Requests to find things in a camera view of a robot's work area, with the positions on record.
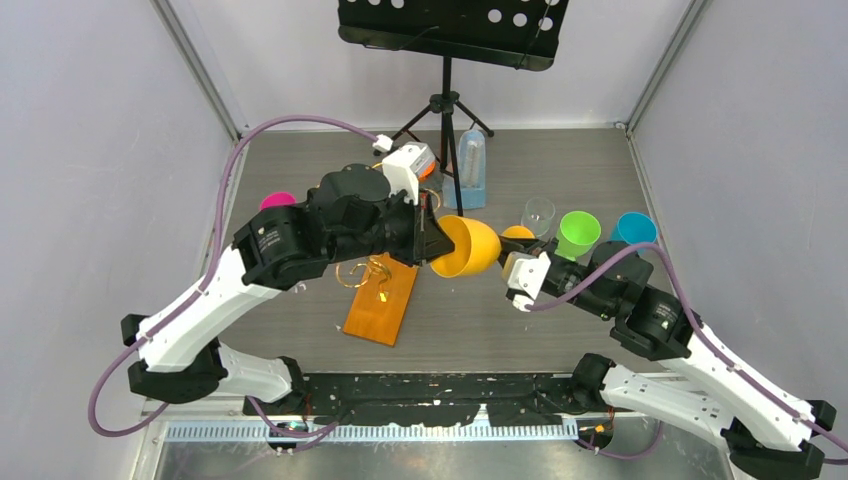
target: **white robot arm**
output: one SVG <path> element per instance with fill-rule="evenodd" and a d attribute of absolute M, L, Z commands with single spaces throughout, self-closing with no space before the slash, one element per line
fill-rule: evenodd
<path fill-rule="evenodd" d="M 205 291 L 198 281 L 161 312 L 123 319 L 125 345 L 148 339 L 129 368 L 130 389 L 166 403 L 219 392 L 297 405 L 292 392 L 299 392 L 302 379 L 294 360 L 237 352 L 217 336 L 281 291 L 320 277 L 331 263 L 388 252 L 420 265 L 453 251 L 430 194 L 418 188 L 416 172 L 434 160 L 426 145 L 408 143 L 383 160 L 382 173 L 349 165 L 324 176 L 305 202 L 259 212 L 224 249 Z M 174 321 L 148 336 L 196 293 Z"/>
<path fill-rule="evenodd" d="M 731 461 L 756 478 L 818 477 L 824 454 L 809 443 L 815 432 L 800 420 L 830 431 L 836 410 L 824 401 L 799 399 L 769 381 L 721 342 L 697 314 L 701 335 L 696 334 L 679 300 L 647 284 L 653 266 L 635 252 L 621 255 L 624 243 L 599 245 L 587 266 L 556 256 L 556 240 L 502 243 L 507 297 L 516 308 L 539 309 L 534 304 L 540 292 L 568 295 L 568 303 L 614 319 L 610 335 L 625 349 L 659 362 L 702 390 L 678 390 L 587 354 L 573 377 L 585 406 L 634 410 L 689 431 L 728 452 Z M 604 270 L 607 261 L 614 265 Z M 584 280 L 590 282 L 588 287 L 578 291 L 575 287 Z M 733 368 L 705 341 L 728 357 Z M 777 406 L 737 371 L 750 375 L 798 416 Z"/>

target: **yellow bowl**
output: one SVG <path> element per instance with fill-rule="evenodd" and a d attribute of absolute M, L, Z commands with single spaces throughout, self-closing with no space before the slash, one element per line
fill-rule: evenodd
<path fill-rule="evenodd" d="M 471 218 L 445 215 L 439 219 L 448 238 L 453 241 L 453 253 L 430 263 L 437 275 L 445 278 L 476 275 L 498 260 L 501 241 L 498 234 L 483 222 Z"/>
<path fill-rule="evenodd" d="M 533 232 L 531 232 L 529 228 L 527 228 L 523 225 L 513 225 L 513 226 L 507 228 L 506 230 L 504 230 L 504 233 L 502 233 L 501 236 L 505 237 L 505 238 L 518 238 L 518 239 L 536 238 L 536 236 L 533 235 Z"/>

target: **orange wooden board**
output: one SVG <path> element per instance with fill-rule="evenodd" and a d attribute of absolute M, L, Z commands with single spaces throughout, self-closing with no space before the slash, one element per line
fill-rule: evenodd
<path fill-rule="evenodd" d="M 418 276 L 418 267 L 407 267 L 383 254 L 380 262 L 392 272 L 392 279 L 383 283 L 386 301 L 380 301 L 380 280 L 375 275 L 356 291 L 353 305 L 342 329 L 348 335 L 364 338 L 390 347 L 395 346 L 406 305 Z"/>

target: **blue cup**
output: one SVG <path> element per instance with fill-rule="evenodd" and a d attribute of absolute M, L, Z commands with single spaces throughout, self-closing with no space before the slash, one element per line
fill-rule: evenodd
<path fill-rule="evenodd" d="M 657 241 L 657 225 L 651 217 L 639 212 L 627 212 L 618 219 L 615 229 L 610 235 L 610 240 L 625 242 L 628 245 L 636 243 Z"/>

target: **plastic bottle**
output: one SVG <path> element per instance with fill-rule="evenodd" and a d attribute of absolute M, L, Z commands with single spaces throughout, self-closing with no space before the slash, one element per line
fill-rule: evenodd
<path fill-rule="evenodd" d="M 468 130 L 459 139 L 457 152 L 462 208 L 486 206 L 486 137 L 479 130 Z M 453 178 L 445 176 L 442 197 L 447 208 L 456 209 Z"/>

